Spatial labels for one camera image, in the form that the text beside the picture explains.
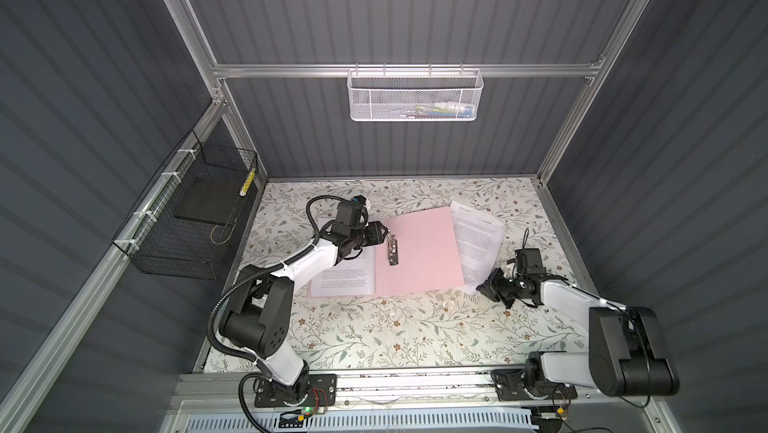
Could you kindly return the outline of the white printed paper sheet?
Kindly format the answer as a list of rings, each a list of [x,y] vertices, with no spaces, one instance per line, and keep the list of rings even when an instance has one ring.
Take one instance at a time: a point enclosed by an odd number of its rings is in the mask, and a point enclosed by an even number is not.
[[[364,247],[353,259],[342,260],[309,283],[313,298],[370,296],[375,292],[375,249]]]

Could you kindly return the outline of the pink file folder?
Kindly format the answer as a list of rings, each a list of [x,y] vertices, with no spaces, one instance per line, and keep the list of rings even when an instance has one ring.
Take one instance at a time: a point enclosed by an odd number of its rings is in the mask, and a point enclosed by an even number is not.
[[[390,266],[387,239],[375,249],[374,297],[401,296],[464,285],[450,208],[438,207],[382,223],[398,241],[399,264]]]

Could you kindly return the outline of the white sheet with XDOF header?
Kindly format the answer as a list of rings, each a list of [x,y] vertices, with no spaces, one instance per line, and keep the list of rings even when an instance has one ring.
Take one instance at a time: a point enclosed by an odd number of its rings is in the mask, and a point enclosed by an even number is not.
[[[454,222],[457,222],[459,219],[465,219],[474,223],[493,225],[494,227],[503,225],[494,215],[464,205],[458,201],[452,201],[449,208]]]

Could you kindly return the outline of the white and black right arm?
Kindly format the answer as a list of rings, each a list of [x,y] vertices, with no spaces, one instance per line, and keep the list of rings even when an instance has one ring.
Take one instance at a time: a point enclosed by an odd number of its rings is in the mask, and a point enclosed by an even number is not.
[[[609,301],[550,273],[536,248],[516,250],[508,263],[513,276],[496,268],[476,290],[507,309],[520,302],[563,313],[586,329],[588,346],[584,353],[534,351],[521,367],[492,371],[501,400],[569,400],[577,387],[620,398],[679,392],[680,377],[651,309]]]

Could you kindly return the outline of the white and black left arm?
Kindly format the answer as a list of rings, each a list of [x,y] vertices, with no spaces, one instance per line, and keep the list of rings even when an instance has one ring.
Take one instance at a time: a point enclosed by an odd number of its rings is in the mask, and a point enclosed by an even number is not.
[[[255,364],[274,395],[289,404],[310,391],[309,366],[287,343],[294,293],[355,253],[382,244],[389,233],[369,219],[362,195],[319,195],[307,202],[305,213],[312,229],[309,243],[275,264],[243,267],[206,325],[212,348]]]

